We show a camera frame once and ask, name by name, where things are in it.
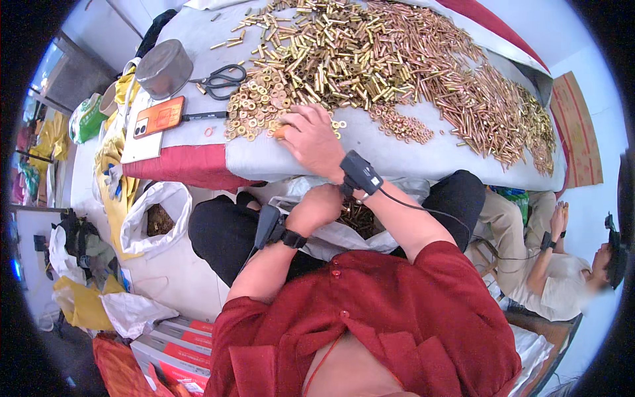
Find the orange phone case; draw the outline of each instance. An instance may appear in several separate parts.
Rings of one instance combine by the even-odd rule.
[[[181,123],[181,116],[183,116],[184,102],[185,97],[181,95],[140,111],[133,138],[140,139],[178,126]]]

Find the bracelet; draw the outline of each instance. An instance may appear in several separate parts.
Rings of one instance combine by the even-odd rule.
[[[370,197],[370,194],[364,192],[364,196],[361,199],[357,199],[357,201],[361,204],[366,201]]]

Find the pile of brass parts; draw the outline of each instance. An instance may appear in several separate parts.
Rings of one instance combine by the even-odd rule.
[[[249,80],[241,84],[227,104],[227,140],[243,136],[252,141],[263,128],[268,129],[269,134],[282,126],[277,119],[291,107],[290,89],[282,83],[283,79],[279,70],[265,68],[252,73]]]
[[[355,230],[364,240],[375,234],[375,214],[357,200],[345,201],[342,204],[342,215],[336,222]]]
[[[293,18],[273,14],[287,8],[296,9]],[[273,0],[232,31],[245,27],[262,30],[248,74],[278,74],[294,104],[390,109],[389,118],[376,117],[386,135],[425,143],[432,137],[425,126],[393,120],[394,105],[425,99],[455,127],[452,134],[503,170],[526,161],[527,147],[537,170],[553,173],[555,135],[544,109],[487,64],[465,31],[430,9],[382,0]]]
[[[415,141],[423,145],[434,136],[434,131],[426,127],[421,121],[395,111],[394,104],[372,105],[369,113],[373,121],[379,120],[381,122],[379,130],[387,137],[394,135],[397,140],[404,140],[407,144]]]

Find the red cloth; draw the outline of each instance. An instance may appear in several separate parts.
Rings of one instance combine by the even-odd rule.
[[[542,65],[547,72],[549,69],[545,65],[545,63],[540,59],[536,51],[534,51],[529,44],[525,42],[518,35],[518,33],[514,32],[512,28],[507,26],[502,19],[496,16],[493,12],[485,8],[481,3],[476,0],[437,0],[438,3],[446,8],[451,9],[454,12],[457,12],[464,17],[470,18],[480,26],[489,30],[490,32],[498,34],[500,37],[504,38],[508,42],[517,46],[527,54],[529,54],[532,58],[534,58],[540,65]]]
[[[123,165],[123,175],[140,179],[183,182],[232,193],[257,181],[235,176],[225,164],[225,145],[173,146],[159,157]]]
[[[521,371],[503,312],[445,241],[414,266],[377,252],[337,255],[270,306],[230,300],[214,329],[206,397],[298,396],[315,352],[347,329],[422,396],[507,396]]]
[[[150,364],[148,371],[157,386],[156,391],[152,391],[132,350],[102,333],[93,339],[93,355],[110,397],[190,396],[183,385],[171,385],[168,389],[159,381],[154,367]]]

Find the hand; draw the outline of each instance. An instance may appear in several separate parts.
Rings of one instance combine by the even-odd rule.
[[[560,208],[563,209],[564,214],[565,214],[565,224],[562,228],[563,231],[566,230],[566,226],[569,223],[569,203],[567,203],[566,201],[560,201],[558,203],[558,205],[560,206]]]
[[[307,170],[342,184],[344,171],[340,163],[345,153],[331,128],[331,117],[317,104],[293,106],[291,113],[280,118],[290,124],[284,139],[278,141]]]
[[[315,186],[291,210],[286,219],[286,228],[309,237],[316,229],[340,217],[343,199],[340,189],[335,185]]]
[[[557,242],[560,238],[560,233],[564,231],[565,227],[565,209],[559,205],[556,205],[554,214],[551,216],[551,239],[553,242]]]

